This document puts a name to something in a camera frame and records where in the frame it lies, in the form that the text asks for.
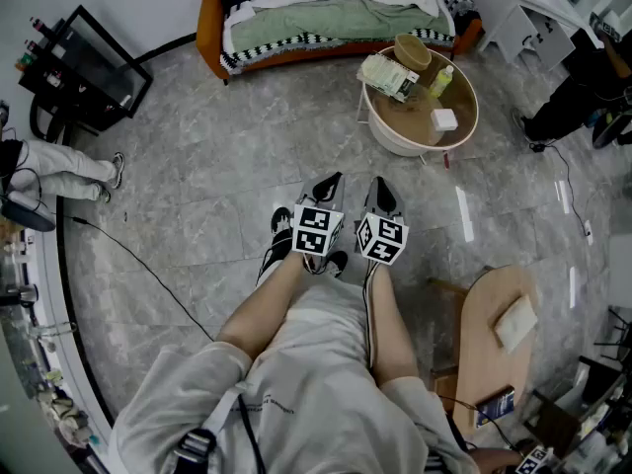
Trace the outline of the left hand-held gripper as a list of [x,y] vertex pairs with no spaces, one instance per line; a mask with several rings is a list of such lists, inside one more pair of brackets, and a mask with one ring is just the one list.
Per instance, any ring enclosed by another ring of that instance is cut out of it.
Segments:
[[321,175],[303,185],[293,213],[293,251],[312,256],[328,255],[344,224],[345,215],[340,212],[344,188],[345,177],[341,172]]

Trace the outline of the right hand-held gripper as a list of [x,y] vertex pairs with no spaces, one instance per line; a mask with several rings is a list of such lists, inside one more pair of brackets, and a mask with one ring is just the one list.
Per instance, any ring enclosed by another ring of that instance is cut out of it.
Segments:
[[364,210],[370,213],[364,215],[356,231],[359,252],[375,263],[392,265],[404,251],[409,235],[407,225],[391,220],[404,218],[403,200],[387,180],[377,176],[371,181]]

